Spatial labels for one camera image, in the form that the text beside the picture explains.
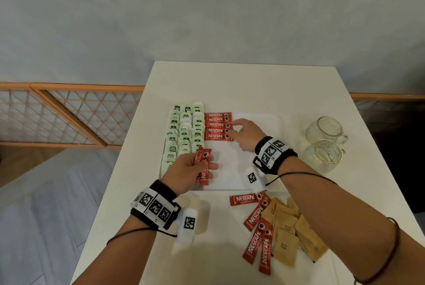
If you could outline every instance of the cup rim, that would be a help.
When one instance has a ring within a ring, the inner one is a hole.
[[[320,121],[322,118],[324,118],[324,117],[332,118],[335,122],[337,122],[337,123],[338,123],[338,125],[340,126],[340,131],[341,131],[338,135],[331,135],[331,134],[328,134],[328,133],[326,133],[325,131],[323,131],[323,130],[321,129],[321,127],[320,127],[320,125],[319,125],[319,121]],[[339,137],[339,136],[341,136],[342,134],[344,134],[343,126],[341,125],[341,123],[340,123],[340,122],[338,122],[338,121],[337,121],[335,118],[333,118],[332,116],[320,116],[320,117],[317,119],[316,124],[317,124],[317,127],[319,128],[319,130],[321,130],[321,131],[322,131],[324,134],[326,134],[327,136]]]
[[[326,160],[326,159],[324,159],[324,158],[322,158],[321,157],[321,155],[319,154],[319,152],[317,151],[317,144],[319,143],[319,142],[321,142],[321,141],[327,141],[327,142],[331,142],[332,144],[334,144],[337,148],[339,148],[339,150],[340,150],[340,152],[341,152],[341,159],[339,159],[339,161],[337,161],[337,162],[329,162],[328,160]],[[326,163],[330,163],[330,164],[338,164],[339,162],[341,162],[342,160],[343,160],[343,158],[344,158],[344,152],[343,152],[343,150],[337,145],[337,143],[334,143],[334,142],[332,142],[332,141],[330,141],[330,140],[326,140],[326,139],[323,139],[323,140],[318,140],[317,142],[316,142],[316,144],[315,144],[315,151],[316,151],[316,154],[323,160],[323,161],[325,161]]]

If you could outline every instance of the glass handle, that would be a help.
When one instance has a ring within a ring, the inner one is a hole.
[[[344,133],[342,133],[342,135],[337,138],[337,144],[344,144],[347,141],[348,141],[348,136],[345,135]]]

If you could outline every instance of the glass cup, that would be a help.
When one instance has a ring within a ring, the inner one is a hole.
[[[319,117],[305,130],[305,137],[311,144],[318,140],[329,140],[337,144],[344,144],[348,136],[344,134],[341,124],[335,118],[329,116]]]
[[[334,142],[319,140],[307,147],[300,159],[320,174],[326,174],[343,160],[344,153]]]

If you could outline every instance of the white tray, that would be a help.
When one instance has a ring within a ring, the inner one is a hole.
[[[238,118],[246,118],[254,121],[261,129],[269,136],[280,137],[285,140],[283,136],[282,119],[270,113],[263,112],[231,112],[232,120]],[[235,126],[235,130],[239,130],[241,126]],[[251,190],[248,181],[242,181],[245,169],[253,165],[252,160],[255,154],[251,152],[244,152],[239,147],[236,141],[205,141],[205,148],[211,148],[214,156],[214,162],[220,165],[218,170],[213,171],[214,179],[210,180],[210,184],[204,187],[205,191],[211,190]],[[282,182],[275,181],[270,185],[271,191],[285,190]]]

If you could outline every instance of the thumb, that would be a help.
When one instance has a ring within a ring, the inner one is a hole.
[[[202,172],[203,169],[205,169],[207,167],[207,161],[202,160],[201,162],[193,165],[191,167],[191,170],[194,174],[198,174],[200,172]]]
[[[231,138],[233,138],[236,142],[238,142],[239,137],[241,136],[241,133],[233,130],[233,129],[229,129],[229,136]]]

